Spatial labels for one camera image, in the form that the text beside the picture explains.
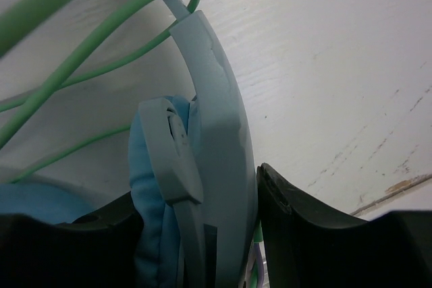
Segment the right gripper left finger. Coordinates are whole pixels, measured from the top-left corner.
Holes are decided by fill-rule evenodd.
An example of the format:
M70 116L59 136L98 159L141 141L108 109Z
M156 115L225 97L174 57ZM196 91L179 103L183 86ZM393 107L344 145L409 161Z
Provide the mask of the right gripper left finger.
M73 223L1 216L2 287L134 287L143 220L130 193Z

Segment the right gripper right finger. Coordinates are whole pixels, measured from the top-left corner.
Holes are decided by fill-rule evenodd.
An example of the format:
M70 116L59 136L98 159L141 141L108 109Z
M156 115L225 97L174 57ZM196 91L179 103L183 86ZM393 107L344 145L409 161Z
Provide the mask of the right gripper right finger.
M430 287L431 213L397 210L372 221L339 211L257 169L272 287Z

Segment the light blue headphones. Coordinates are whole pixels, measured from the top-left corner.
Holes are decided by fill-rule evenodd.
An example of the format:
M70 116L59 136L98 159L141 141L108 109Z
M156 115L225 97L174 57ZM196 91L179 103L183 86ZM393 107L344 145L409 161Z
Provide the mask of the light blue headphones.
M132 54L87 74L76 69L119 26L154 0L130 0L111 14L43 82L4 101L16 115L1 143L55 92L123 67L172 38L187 65L194 98L143 101L133 122L101 134L128 132L130 187L144 226L134 255L134 287L260 287L263 265L253 242L257 181L250 130L232 67L200 0L163 0L174 22ZM90 138L41 161L1 186L1 216L25 214L50 225L94 212L79 196L30 176L96 142Z

